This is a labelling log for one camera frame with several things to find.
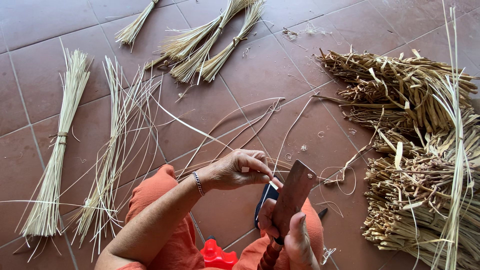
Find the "hand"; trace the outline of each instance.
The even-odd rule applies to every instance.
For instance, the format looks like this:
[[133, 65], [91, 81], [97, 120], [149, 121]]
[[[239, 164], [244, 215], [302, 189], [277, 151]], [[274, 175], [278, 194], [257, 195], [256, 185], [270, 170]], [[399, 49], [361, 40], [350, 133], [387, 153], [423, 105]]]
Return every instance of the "hand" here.
[[[258, 227], [272, 237], [278, 238], [278, 229], [272, 225], [272, 212], [276, 201], [265, 200], [258, 213]], [[306, 215], [296, 213], [290, 219], [290, 231], [284, 239], [285, 251], [290, 259], [291, 270], [319, 270], [318, 261], [310, 247]]]
[[[242, 167], [249, 168], [242, 172]], [[263, 151], [236, 149], [219, 161], [197, 170], [202, 188], [230, 190], [247, 184], [266, 184], [273, 179]]]
[[290, 258], [290, 270], [320, 269], [310, 246], [306, 217], [299, 212], [290, 219], [290, 231], [284, 239], [285, 250]]

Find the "black shoe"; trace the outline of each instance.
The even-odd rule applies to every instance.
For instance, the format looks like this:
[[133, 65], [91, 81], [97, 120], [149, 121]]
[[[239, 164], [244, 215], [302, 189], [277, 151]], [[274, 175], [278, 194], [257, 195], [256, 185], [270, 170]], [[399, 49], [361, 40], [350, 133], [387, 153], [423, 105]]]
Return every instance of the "black shoe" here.
[[257, 207], [255, 208], [255, 216], [253, 217], [253, 224], [255, 225], [255, 228], [258, 228], [258, 212], [260, 211], [260, 208], [262, 207], [263, 203], [265, 202], [266, 199], [278, 199], [278, 192], [270, 185], [270, 184], [265, 184], [264, 191], [262, 192], [262, 197], [260, 198], [260, 201], [257, 204]]

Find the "orange clothing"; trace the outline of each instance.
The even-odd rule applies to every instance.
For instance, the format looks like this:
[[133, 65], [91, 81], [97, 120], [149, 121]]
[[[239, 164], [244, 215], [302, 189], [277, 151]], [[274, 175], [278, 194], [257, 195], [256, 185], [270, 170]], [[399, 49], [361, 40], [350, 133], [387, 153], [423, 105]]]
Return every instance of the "orange clothing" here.
[[[129, 202], [129, 212], [125, 223], [131, 221], [145, 207], [160, 198], [170, 189], [177, 185], [175, 171], [171, 165], [163, 165], [151, 178], [143, 181], [133, 190]], [[310, 236], [311, 247], [317, 258], [322, 258], [324, 240], [323, 227], [317, 213], [307, 199], [302, 207], [306, 214], [307, 230]], [[240, 260], [235, 264], [233, 270], [256, 270], [267, 245], [270, 243], [265, 231], [261, 231], [261, 238], [251, 243], [244, 249]], [[188, 214], [174, 231], [173, 235], [160, 250], [152, 263], [146, 267], [139, 262], [129, 263], [118, 270], [219, 270], [218, 268], [205, 268], [202, 254], [195, 246], [195, 228], [190, 214]], [[289, 259], [285, 252], [280, 252], [276, 270], [289, 270]]]

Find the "orange sleeve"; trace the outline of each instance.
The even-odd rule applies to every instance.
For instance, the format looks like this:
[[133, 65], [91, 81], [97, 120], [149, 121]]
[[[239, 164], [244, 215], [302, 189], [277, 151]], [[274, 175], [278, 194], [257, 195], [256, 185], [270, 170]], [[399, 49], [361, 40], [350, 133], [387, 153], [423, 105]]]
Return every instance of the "orange sleeve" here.
[[117, 270], [147, 270], [147, 267], [138, 261], [134, 261], [118, 268]]

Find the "bundle of bamboo strips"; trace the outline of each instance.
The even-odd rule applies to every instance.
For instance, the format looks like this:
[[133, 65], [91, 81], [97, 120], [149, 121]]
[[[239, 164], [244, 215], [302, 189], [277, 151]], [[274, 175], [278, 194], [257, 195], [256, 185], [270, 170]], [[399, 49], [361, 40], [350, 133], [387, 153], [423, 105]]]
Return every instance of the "bundle of bamboo strips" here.
[[63, 101], [60, 110], [59, 131], [57, 134], [50, 136], [52, 141], [55, 140], [53, 152], [40, 182], [35, 188], [34, 194], [41, 185], [36, 202], [33, 204], [33, 208], [22, 228], [21, 234], [23, 236], [53, 236], [56, 234], [57, 225], [60, 223], [60, 180], [63, 155], [67, 146], [67, 135], [90, 76], [90, 72], [87, 71], [89, 63], [86, 54], [77, 49], [70, 54], [68, 49], [63, 49], [63, 55], [67, 72], [62, 80]]
[[219, 26], [209, 37], [209, 39], [203, 43], [194, 53], [188, 56], [188, 58], [176, 65], [171, 71], [170, 74], [172, 77], [177, 79], [177, 81], [182, 83], [192, 83], [195, 77], [197, 68], [200, 68], [200, 76], [202, 75], [202, 68], [204, 62], [207, 60], [208, 52], [211, 47], [220, 36], [222, 29], [227, 25], [230, 19], [237, 14], [241, 9], [238, 9], [239, 6], [242, 6], [242, 3], [245, 6], [248, 6], [252, 0], [230, 0], [225, 10], [225, 16], [220, 21]]
[[140, 32], [140, 28], [144, 25], [145, 20], [147, 19], [147, 16], [150, 14], [152, 11], [153, 7], [155, 4], [158, 3], [158, 0], [152, 0], [148, 6], [140, 13], [140, 15], [133, 21], [131, 24], [127, 25], [125, 28], [120, 30], [119, 32], [116, 33], [115, 38], [117, 40], [115, 42], [120, 41], [120, 45], [123, 44], [128, 44], [131, 45], [131, 50], [133, 50], [133, 44], [135, 43], [135, 38], [138, 35], [138, 32]]
[[345, 116], [374, 128], [373, 147], [389, 154], [369, 159], [363, 235], [432, 269], [479, 269], [480, 126], [468, 96], [478, 78], [455, 68], [453, 53], [454, 67], [413, 52], [408, 59], [322, 52], [325, 66], [354, 86], [338, 91], [346, 100], [315, 97], [352, 106]]
[[201, 40], [203, 40], [209, 34], [210, 37], [208, 40], [215, 38], [213, 41], [211, 41], [211, 43], [213, 44], [216, 41], [216, 38], [218, 37], [220, 32], [222, 31], [223, 27], [229, 22], [229, 20], [239, 11], [248, 7], [253, 2], [254, 0], [231, 0], [228, 2], [227, 9], [225, 9], [220, 14], [220, 16], [210, 21], [209, 23], [192, 29], [174, 30], [175, 32], [179, 32], [181, 34], [173, 37], [166, 37], [166, 39], [164, 40], [165, 44], [159, 46], [162, 56], [148, 63], [145, 66], [145, 69], [152, 68], [153, 66], [164, 61], [167, 58], [170, 58], [175, 62], [180, 62], [187, 57], [190, 58], [192, 53], [195, 53], [202, 47], [200, 47], [196, 51], [193, 51], [193, 49], [198, 45]]
[[200, 72], [205, 81], [211, 82], [215, 79], [215, 75], [218, 73], [235, 47], [240, 43], [240, 41], [247, 39], [247, 34], [253, 28], [255, 23], [257, 23], [263, 10], [264, 0], [257, 0], [251, 6], [249, 6], [247, 8], [247, 12], [245, 13], [245, 21], [243, 22], [243, 26], [238, 36], [234, 37], [232, 42], [219, 54], [205, 61], [202, 66], [197, 67], [197, 72]]
[[123, 90], [121, 67], [119, 70], [117, 61], [115, 60], [115, 64], [113, 64], [107, 56], [105, 61], [105, 75], [111, 95], [110, 140], [99, 150], [99, 158], [95, 165], [95, 180], [84, 207], [73, 217], [74, 220], [77, 219], [78, 226], [75, 236], [80, 236], [80, 247], [91, 225], [94, 224], [92, 240], [94, 249], [95, 245], [98, 245], [98, 252], [100, 252], [99, 236], [101, 233], [103, 231], [107, 233], [107, 228], [110, 227], [113, 237], [115, 237], [113, 227], [121, 228], [117, 219], [120, 208], [114, 206], [119, 179], [130, 164], [127, 163], [127, 159], [138, 154], [132, 151], [132, 147], [142, 129], [139, 127], [144, 123], [145, 112], [142, 107], [148, 103], [152, 92], [161, 83], [154, 83], [152, 78], [143, 82], [144, 69], [139, 66], [133, 85], [128, 90]]

